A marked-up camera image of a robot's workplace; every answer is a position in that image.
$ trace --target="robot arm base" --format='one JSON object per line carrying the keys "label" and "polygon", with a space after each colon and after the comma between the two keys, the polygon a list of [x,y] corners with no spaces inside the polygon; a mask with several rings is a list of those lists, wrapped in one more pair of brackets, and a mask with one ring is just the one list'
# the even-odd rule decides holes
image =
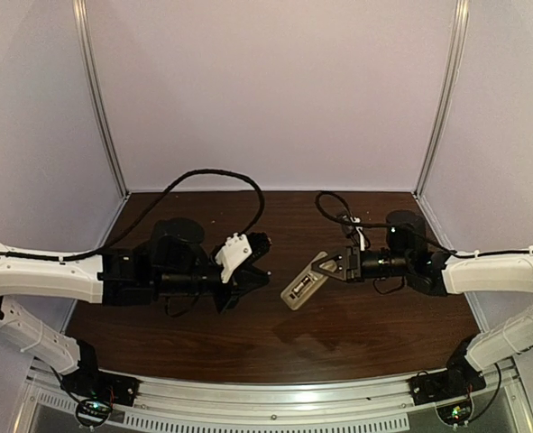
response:
{"label": "robot arm base", "polygon": [[486,387],[484,377],[464,358],[472,339],[470,336],[461,342],[446,363],[445,370],[419,373],[409,380],[410,393],[416,406],[465,396],[469,391]]}

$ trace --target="vent slot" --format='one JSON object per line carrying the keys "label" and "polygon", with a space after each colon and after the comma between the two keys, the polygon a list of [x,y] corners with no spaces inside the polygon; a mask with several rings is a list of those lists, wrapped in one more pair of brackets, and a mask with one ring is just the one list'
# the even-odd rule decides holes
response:
{"label": "vent slot", "polygon": [[227,426],[197,422],[182,422],[174,419],[153,417],[138,413],[125,413],[124,425],[144,433],[395,433],[409,431],[406,413],[384,417],[340,423],[317,425],[309,428],[283,427],[260,428],[256,426]]}

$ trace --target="white arm link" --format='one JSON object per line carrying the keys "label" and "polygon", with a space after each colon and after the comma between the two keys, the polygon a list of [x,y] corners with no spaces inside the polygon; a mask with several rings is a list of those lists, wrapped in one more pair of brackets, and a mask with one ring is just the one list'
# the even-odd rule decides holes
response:
{"label": "white arm link", "polygon": [[40,358],[60,374],[78,369],[79,346],[74,338],[54,331],[11,297],[3,299],[2,312],[0,334],[22,352]]}

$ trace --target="cable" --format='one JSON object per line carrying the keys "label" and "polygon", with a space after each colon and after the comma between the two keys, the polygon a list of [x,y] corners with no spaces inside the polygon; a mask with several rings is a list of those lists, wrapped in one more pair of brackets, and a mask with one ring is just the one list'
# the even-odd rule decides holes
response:
{"label": "cable", "polygon": [[336,194],[335,192],[332,192],[332,191],[320,191],[320,192],[318,192],[318,194],[314,198],[314,204],[317,207],[318,212],[320,213],[320,215],[322,215],[324,218],[328,219],[329,221],[332,221],[334,223],[340,224],[341,226],[362,227],[362,228],[368,228],[368,229],[372,229],[372,228],[387,228],[387,229],[388,228],[398,228],[398,229],[402,229],[402,230],[408,230],[413,235],[415,235],[416,237],[419,237],[420,239],[424,240],[428,244],[431,244],[435,248],[437,248],[437,249],[439,249],[441,251],[444,251],[445,253],[448,253],[448,254],[452,255],[453,257],[455,257],[457,259],[473,259],[475,257],[486,257],[486,256],[490,256],[490,255],[531,254],[531,253],[533,253],[533,251],[531,252],[530,250],[500,250],[500,251],[488,251],[488,252],[484,252],[484,253],[479,253],[478,255],[475,255],[475,254],[459,254],[459,253],[457,253],[454,250],[450,250],[450,249],[444,247],[439,242],[429,238],[428,236],[424,236],[421,233],[413,230],[411,227],[409,227],[407,225],[394,225],[394,224],[387,224],[387,223],[355,223],[354,221],[346,221],[344,219],[332,216],[328,212],[326,212],[326,210],[320,204],[320,199],[322,197],[324,197],[324,196],[331,196],[331,197],[334,197],[334,198],[337,198],[337,197],[340,197],[340,196],[338,196],[338,194]]}
{"label": "cable", "polygon": [[469,419],[469,422],[473,422],[473,421],[476,421],[478,420],[482,415],[484,415],[486,413],[486,411],[491,407],[491,405],[494,403],[494,401],[496,400],[497,398],[497,395],[499,395],[499,391],[501,390],[501,384],[502,384],[502,373],[501,373],[501,368],[499,367],[498,364],[495,364],[494,365],[494,368],[497,369],[497,374],[499,375],[499,382],[497,383],[497,389],[494,390],[494,394],[492,395],[491,399],[489,400],[489,402],[487,403],[487,405],[484,407],[483,410],[481,410],[478,414],[476,414],[474,417],[472,417],[471,419]]}
{"label": "cable", "polygon": [[76,397],[74,394],[72,394],[70,391],[66,389],[63,381],[61,380],[60,374],[56,372],[56,370],[53,367],[50,367],[50,368],[53,371],[53,375],[56,376],[56,379],[58,379],[58,382],[60,383],[60,388],[64,390],[73,401],[75,401],[77,404],[81,404],[81,400],[78,399],[78,397]]}
{"label": "cable", "polygon": [[[346,198],[340,196],[339,194],[333,191],[322,191],[322,192],[323,192],[323,195],[329,196],[329,197],[332,197],[338,200],[342,204],[342,206],[345,208],[346,214],[348,215],[350,220],[352,221],[354,219],[354,215],[352,211],[350,210],[350,205],[348,204],[348,201],[346,201]],[[356,233],[358,232],[354,231],[353,233],[346,234],[346,237],[350,239],[356,246],[360,246],[360,242],[358,241],[358,239],[356,239]],[[368,236],[366,235],[364,231],[361,231],[361,233],[364,239],[364,248],[366,249],[371,248],[372,247],[371,240],[368,238]]]}
{"label": "cable", "polygon": [[372,286],[374,287],[374,289],[376,290],[376,292],[379,294],[379,295],[390,295],[391,293],[394,293],[395,291],[399,291],[399,290],[402,290],[406,287],[407,283],[406,283],[406,280],[404,279],[404,277],[401,277],[400,278],[400,285],[395,287],[394,289],[389,289],[389,290],[386,290],[386,291],[381,291],[379,290],[378,288],[378,285],[376,284],[378,281],[382,281],[381,278],[375,278],[373,281],[372,281]]}
{"label": "cable", "polygon": [[[248,223],[248,225],[241,230],[240,234],[245,234],[250,230],[253,226],[258,223],[260,220],[265,207],[265,200],[264,200],[264,194],[262,193],[262,190],[258,186],[258,184],[250,177],[236,173],[234,171],[229,170],[220,170],[220,169],[198,169],[198,170],[191,170],[187,171],[186,173],[182,174],[180,177],[175,179],[168,187],[166,187],[165,190],[163,190],[157,198],[155,198],[143,211],[142,213],[125,229],[114,237],[109,242],[105,243],[104,245],[96,248],[95,250],[87,251],[85,253],[79,253],[79,254],[73,254],[73,255],[67,255],[64,257],[61,257],[61,260],[63,262],[75,262],[78,260],[84,260],[89,257],[93,257],[94,255],[98,255],[102,253],[104,250],[111,248],[124,238],[126,238],[145,218],[146,216],[164,199],[168,194],[170,194],[180,183],[182,183],[184,180],[191,178],[193,176],[200,176],[205,174],[214,174],[216,176],[224,176],[227,178],[234,178],[239,179],[248,185],[250,185],[254,191],[256,191],[256,196],[258,197],[258,210],[256,211],[256,214],[252,218],[252,220]],[[31,253],[19,253],[19,252],[1,252],[0,255],[3,255],[5,257],[15,257],[18,259],[33,259],[33,260],[44,260],[49,262],[59,262],[60,258],[55,255],[43,255],[43,254],[31,254]]]}

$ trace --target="cylindrical motor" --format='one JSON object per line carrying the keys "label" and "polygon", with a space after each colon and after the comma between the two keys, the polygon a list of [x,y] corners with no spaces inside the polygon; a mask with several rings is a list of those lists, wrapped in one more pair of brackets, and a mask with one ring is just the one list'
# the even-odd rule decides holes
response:
{"label": "cylindrical motor", "polygon": [[386,244],[393,253],[412,250],[414,254],[419,254],[427,250],[427,242],[424,239],[427,235],[427,223],[422,216],[410,210],[395,210],[386,216],[386,223],[395,226],[386,234]]}

